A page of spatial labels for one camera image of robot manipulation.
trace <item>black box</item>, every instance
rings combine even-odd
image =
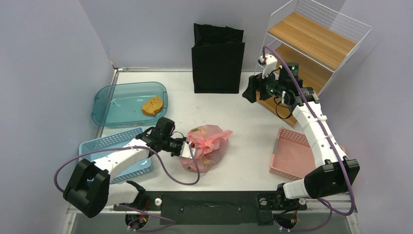
[[[192,77],[195,93],[237,94],[244,47],[243,30],[194,24]]]

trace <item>wall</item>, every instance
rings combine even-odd
[[[78,1],[0,5],[0,234],[60,233],[53,174],[95,136],[93,97],[113,69]]]
[[[363,233],[412,233],[413,2],[347,0],[341,12],[373,27],[321,97],[333,133],[360,163],[358,220]]]
[[[244,30],[254,71],[271,14],[288,0],[80,0],[115,67],[192,68],[193,24]],[[319,0],[340,10],[345,0]]]

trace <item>pink plastic basket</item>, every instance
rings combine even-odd
[[[298,180],[315,168],[313,151],[305,135],[280,128],[272,154],[270,173]]]

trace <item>tied plastic bag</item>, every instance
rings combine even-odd
[[[187,136],[187,141],[194,143],[195,162],[199,167],[199,172],[206,173],[211,167],[217,164],[228,148],[228,138],[232,134],[231,130],[222,131],[216,125],[205,125],[192,129]],[[179,158],[182,166],[190,171],[196,172],[192,158]]]

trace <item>blue plastic basket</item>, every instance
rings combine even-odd
[[[94,140],[84,142],[79,146],[79,154],[83,154],[83,153],[87,153],[87,152],[99,150],[99,149],[123,147],[128,142],[130,142],[133,138],[135,138],[136,135],[142,132],[143,132],[142,128],[135,128],[135,129],[124,131],[118,134],[105,136],[105,137],[101,137],[101,138],[97,138]],[[92,161],[92,160],[96,160],[101,157],[105,157],[109,155],[110,153],[113,153],[113,152],[111,151],[101,152],[101,153],[91,154],[83,158],[89,161]],[[128,169],[126,169],[124,172],[119,174],[117,177],[113,178],[111,180],[111,184],[115,184],[122,180],[130,179],[133,177],[137,177],[137,176],[149,173],[152,170],[153,170],[152,160],[150,158],[141,160],[137,162],[136,164],[132,165],[131,167],[129,167]]]

